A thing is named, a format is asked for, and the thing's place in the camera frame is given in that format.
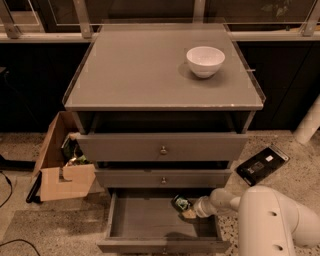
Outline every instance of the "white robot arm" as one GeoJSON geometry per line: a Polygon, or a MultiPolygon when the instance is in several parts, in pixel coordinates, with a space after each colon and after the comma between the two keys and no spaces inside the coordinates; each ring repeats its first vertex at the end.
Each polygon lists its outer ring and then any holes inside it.
{"type": "Polygon", "coordinates": [[[238,211],[239,256],[296,256],[294,245],[311,248],[320,243],[320,218],[309,208],[264,186],[237,197],[215,189],[194,204],[199,217],[238,211]]]}

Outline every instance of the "white pipe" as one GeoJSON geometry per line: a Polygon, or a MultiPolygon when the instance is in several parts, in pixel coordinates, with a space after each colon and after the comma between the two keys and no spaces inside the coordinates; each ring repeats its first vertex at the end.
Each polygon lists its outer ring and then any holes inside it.
{"type": "Polygon", "coordinates": [[[205,6],[206,0],[194,1],[193,23],[203,23],[205,6]]]}
{"type": "Polygon", "coordinates": [[[306,116],[303,118],[298,128],[294,131],[295,139],[305,144],[320,127],[320,95],[315,100],[306,116]]]}

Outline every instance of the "gray dresser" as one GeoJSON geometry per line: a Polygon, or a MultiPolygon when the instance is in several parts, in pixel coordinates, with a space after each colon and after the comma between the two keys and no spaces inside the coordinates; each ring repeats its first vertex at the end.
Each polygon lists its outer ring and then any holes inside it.
{"type": "Polygon", "coordinates": [[[104,25],[66,92],[77,140],[112,194],[104,252],[223,252],[214,217],[171,205],[223,187],[264,96],[221,24],[104,25]],[[188,68],[195,46],[222,50],[209,79],[188,68]]]}

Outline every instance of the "cardboard box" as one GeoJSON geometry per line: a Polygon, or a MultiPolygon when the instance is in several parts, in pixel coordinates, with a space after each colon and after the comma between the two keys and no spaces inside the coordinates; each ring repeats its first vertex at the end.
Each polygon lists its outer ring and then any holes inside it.
{"type": "Polygon", "coordinates": [[[41,171],[40,200],[85,197],[95,180],[93,164],[64,167],[61,146],[69,132],[77,132],[71,112],[59,112],[49,126],[32,177],[41,171]]]}

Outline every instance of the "terrazzo floor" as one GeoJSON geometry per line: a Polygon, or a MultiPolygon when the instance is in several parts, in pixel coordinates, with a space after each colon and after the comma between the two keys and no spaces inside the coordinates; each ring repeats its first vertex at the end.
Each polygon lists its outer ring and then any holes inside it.
{"type": "MultiPolygon", "coordinates": [[[[35,161],[44,136],[0,133],[0,154],[10,160],[35,161]]],[[[290,131],[249,131],[248,136],[240,159],[233,163],[231,169],[265,147],[276,145],[289,155],[290,161],[260,184],[278,190],[320,215],[320,132],[304,145],[298,143],[290,131]]],[[[2,171],[12,182],[13,193],[0,208],[0,245],[14,239],[25,239],[37,248],[41,256],[108,255],[99,250],[96,242],[105,236],[110,197],[97,182],[85,198],[27,204],[31,172],[2,171]]],[[[226,189],[240,196],[247,188],[248,185],[233,171],[226,189]]],[[[0,175],[0,204],[9,193],[10,187],[0,175]]],[[[217,255],[238,255],[237,215],[220,216],[219,226],[223,240],[230,241],[231,246],[224,254],[217,255]]],[[[296,248],[296,254],[319,256],[320,245],[312,249],[296,248]]],[[[30,245],[17,241],[1,246],[0,255],[37,254],[30,245]]]]}

